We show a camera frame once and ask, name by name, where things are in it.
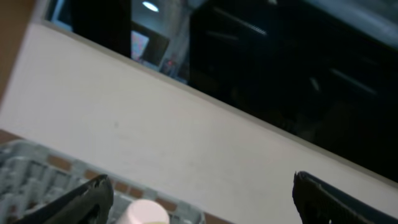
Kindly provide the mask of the pink bowl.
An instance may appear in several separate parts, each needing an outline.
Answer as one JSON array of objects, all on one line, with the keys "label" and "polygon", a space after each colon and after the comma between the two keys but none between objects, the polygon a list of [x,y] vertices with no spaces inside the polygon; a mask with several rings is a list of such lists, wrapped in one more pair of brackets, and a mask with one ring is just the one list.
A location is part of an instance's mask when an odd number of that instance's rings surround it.
[{"label": "pink bowl", "polygon": [[169,224],[166,209],[155,201],[139,199],[129,204],[116,224]]}]

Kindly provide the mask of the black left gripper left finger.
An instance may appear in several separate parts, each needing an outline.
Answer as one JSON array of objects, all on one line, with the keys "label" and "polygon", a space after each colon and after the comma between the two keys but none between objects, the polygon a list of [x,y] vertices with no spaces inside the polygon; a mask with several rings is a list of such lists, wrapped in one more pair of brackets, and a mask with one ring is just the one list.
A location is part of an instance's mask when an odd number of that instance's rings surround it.
[{"label": "black left gripper left finger", "polygon": [[106,224],[113,200],[111,181],[101,174],[15,224]]}]

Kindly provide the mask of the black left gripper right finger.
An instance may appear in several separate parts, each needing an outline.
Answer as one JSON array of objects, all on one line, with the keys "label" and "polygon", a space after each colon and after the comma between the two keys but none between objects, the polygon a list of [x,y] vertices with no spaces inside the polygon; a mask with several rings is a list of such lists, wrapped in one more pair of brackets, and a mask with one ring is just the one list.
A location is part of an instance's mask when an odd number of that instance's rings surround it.
[{"label": "black left gripper right finger", "polygon": [[305,171],[294,175],[292,198],[303,224],[397,224],[396,218]]}]

